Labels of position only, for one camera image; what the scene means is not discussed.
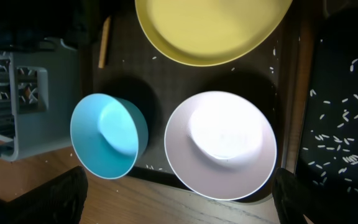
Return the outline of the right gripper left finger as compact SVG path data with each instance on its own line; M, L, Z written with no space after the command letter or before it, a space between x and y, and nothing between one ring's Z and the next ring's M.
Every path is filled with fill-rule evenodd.
M88 179L76 166L9 202L0 199L0 223L76 223L81 220Z

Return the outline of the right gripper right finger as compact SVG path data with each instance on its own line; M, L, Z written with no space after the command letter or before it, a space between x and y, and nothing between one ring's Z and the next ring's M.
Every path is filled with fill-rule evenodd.
M293 173L278 168L274 173L272 195L281 224L358 223L358 204L343 198L320 194L303 185Z

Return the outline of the pale pink bowl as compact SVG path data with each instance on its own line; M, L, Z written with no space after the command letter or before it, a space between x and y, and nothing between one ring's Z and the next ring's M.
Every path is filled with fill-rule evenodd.
M215 200L238 200L259 191L278 154L275 134L261 110L225 91L183 101L167 122L164 146L180 181Z

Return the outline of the wooden chopstick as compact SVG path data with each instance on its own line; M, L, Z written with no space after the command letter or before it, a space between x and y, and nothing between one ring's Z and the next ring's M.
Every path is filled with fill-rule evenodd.
M107 52L108 41L109 41L110 25L111 25L111 17L109 16L106 18L106 20L103 24L101 45L100 45L100 51L99 51L98 68L104 68L104 66L106 64L106 52Z

